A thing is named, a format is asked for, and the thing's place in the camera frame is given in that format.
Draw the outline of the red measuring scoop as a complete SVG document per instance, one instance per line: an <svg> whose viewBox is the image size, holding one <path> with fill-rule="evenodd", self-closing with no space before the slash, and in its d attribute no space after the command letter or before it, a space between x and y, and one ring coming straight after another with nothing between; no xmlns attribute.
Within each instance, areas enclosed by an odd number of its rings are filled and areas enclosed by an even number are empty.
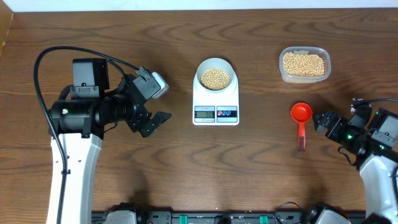
<svg viewBox="0 0 398 224"><path fill-rule="evenodd" d="M298 124L298 149L304 151L306 146L305 124L312 118L311 107L304 103L296 103L290 110L292 119Z"/></svg>

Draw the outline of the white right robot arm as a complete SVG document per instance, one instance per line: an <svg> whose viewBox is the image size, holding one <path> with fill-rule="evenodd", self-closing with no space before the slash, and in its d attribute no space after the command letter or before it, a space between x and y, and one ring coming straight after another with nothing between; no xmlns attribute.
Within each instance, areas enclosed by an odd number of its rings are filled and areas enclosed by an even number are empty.
<svg viewBox="0 0 398 224"><path fill-rule="evenodd" d="M312 116L315 130L355 155L366 194L365 223L397 223L397 115L380 109L360 106L346 119L334 111Z"/></svg>

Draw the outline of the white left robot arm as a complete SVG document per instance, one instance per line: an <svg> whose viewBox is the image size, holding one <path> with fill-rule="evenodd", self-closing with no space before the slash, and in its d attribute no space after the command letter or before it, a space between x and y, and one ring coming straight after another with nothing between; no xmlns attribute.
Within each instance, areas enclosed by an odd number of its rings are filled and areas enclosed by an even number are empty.
<svg viewBox="0 0 398 224"><path fill-rule="evenodd" d="M124 73L118 87L110 90L111 62L74 59L73 84L49 111L56 133L51 140L53 171L47 223L91 221L95 168L107 124L125 122L132 132L146 138L172 116L161 111L152 114L144 106L169 88L157 72L141 67L133 75Z"/></svg>

